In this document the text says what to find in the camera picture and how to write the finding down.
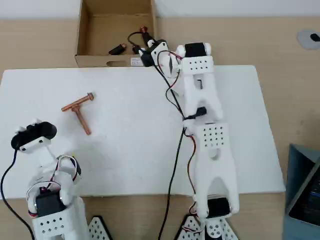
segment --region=wooden table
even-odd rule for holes
[[[320,17],[159,21],[160,36],[171,49],[188,42],[209,42],[216,65],[256,66],[284,177],[289,143],[320,148],[320,50],[304,50],[296,41],[301,29],[320,31],[319,26]],[[0,20],[0,75],[5,69],[77,67],[76,31],[76,20]],[[102,215],[113,239],[157,238],[166,196],[84,200],[87,219]],[[239,238],[280,240],[284,200],[283,193],[240,195],[240,212],[230,218]],[[172,198],[163,239],[173,239],[191,202],[184,196]],[[10,203],[30,222],[24,199]],[[4,204],[0,204],[0,213],[3,239],[30,239]]]

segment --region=cardboard box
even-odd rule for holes
[[[139,66],[127,37],[142,26],[157,38],[153,0],[82,0],[75,60],[80,68]],[[140,34],[131,40],[146,47]],[[127,49],[121,55],[108,55],[119,44]]]

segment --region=white robotic arm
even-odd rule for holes
[[[148,42],[150,48],[153,44],[152,40]],[[193,199],[196,202],[196,215],[201,228],[206,228],[206,231],[200,233],[200,237],[206,236],[207,239],[208,236],[222,236],[222,239],[227,239],[223,235],[223,227],[216,231],[212,230],[212,225],[220,228],[222,221],[228,224],[225,218],[239,211],[239,193],[228,124],[224,120],[216,89],[211,45],[180,45],[176,52],[170,52],[168,44],[163,40],[156,45],[151,52],[154,64],[160,68],[170,85],[174,85],[172,90],[184,97],[183,126],[195,137],[196,193]],[[197,115],[198,110],[203,107],[206,114]]]
[[[55,126],[38,120],[20,127],[11,141],[16,151],[38,157],[37,173],[26,192],[34,235],[37,240],[109,240],[101,217],[87,225],[85,204],[75,191],[82,173],[79,163],[73,156],[55,157],[49,150],[56,133]]]

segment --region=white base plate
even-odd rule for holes
[[[239,193],[284,191],[255,67],[216,66],[214,70],[229,126]],[[10,142],[15,129],[38,118],[57,127],[52,152],[71,154],[78,160],[80,196],[167,194],[182,119],[166,100],[166,89],[152,67],[7,70],[0,85],[0,172],[12,162]],[[91,128],[90,136],[74,112],[61,111],[88,92],[95,98],[85,102],[81,112]],[[172,194],[193,193],[186,171],[192,150],[192,141],[185,137]],[[25,198],[41,157],[18,153],[13,171],[4,181],[7,198]]]

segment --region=copper pipe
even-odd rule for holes
[[[80,105],[88,100],[92,101],[94,98],[95,97],[94,97],[93,93],[89,92],[87,96],[84,96],[84,97],[80,98],[79,100],[74,101],[73,103],[70,103],[67,106],[64,106],[63,108],[61,108],[61,110],[62,110],[62,112],[65,112],[65,111],[71,109],[74,105]]]
[[[74,105],[72,108],[71,108],[71,111],[72,112],[75,112],[76,116],[78,117],[85,133],[87,135],[90,135],[91,134],[91,130],[86,122],[86,120],[84,119],[84,117],[82,116],[81,112],[80,112],[80,105]]]
[[[84,117],[82,116],[81,112],[80,112],[80,106],[82,103],[84,103],[85,101],[88,101],[88,100],[93,100],[95,97],[93,95],[92,92],[89,92],[87,96],[84,96],[82,98],[80,98],[79,100],[77,101],[74,101],[73,103],[71,104],[68,104],[67,106],[64,106],[63,108],[61,108],[62,112],[65,112],[69,109],[71,109],[72,112],[75,112],[76,116],[78,117],[85,133],[87,135],[90,135],[91,134],[91,131],[90,131],[90,128],[86,122],[86,120],[84,119]]]

